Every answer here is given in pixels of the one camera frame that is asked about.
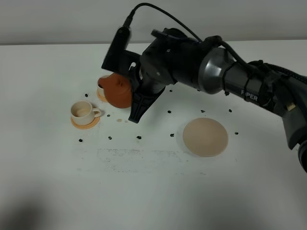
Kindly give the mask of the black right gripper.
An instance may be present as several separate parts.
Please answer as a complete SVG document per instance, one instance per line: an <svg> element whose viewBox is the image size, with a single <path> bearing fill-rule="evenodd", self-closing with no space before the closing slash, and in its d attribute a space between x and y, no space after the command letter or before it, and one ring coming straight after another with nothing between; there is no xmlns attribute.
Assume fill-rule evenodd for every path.
<svg viewBox="0 0 307 230"><path fill-rule="evenodd" d="M136 124L168 85L179 82L203 91L199 73L206 56L206 43L176 28L152 30L151 35L154 41L140 56L140 63L133 62L129 69L132 91L129 121Z"/></svg>

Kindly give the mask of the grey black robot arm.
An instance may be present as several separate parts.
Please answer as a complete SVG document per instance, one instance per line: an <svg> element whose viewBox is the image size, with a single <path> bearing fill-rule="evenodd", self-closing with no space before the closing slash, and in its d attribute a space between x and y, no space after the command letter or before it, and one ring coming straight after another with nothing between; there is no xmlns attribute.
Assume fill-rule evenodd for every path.
<svg viewBox="0 0 307 230"><path fill-rule="evenodd" d="M154 41L130 71L129 120L138 123L167 85L232 93L283 120L287 145L307 166L307 79L261 60L246 63L219 36L199 42L178 29L153 30Z"/></svg>

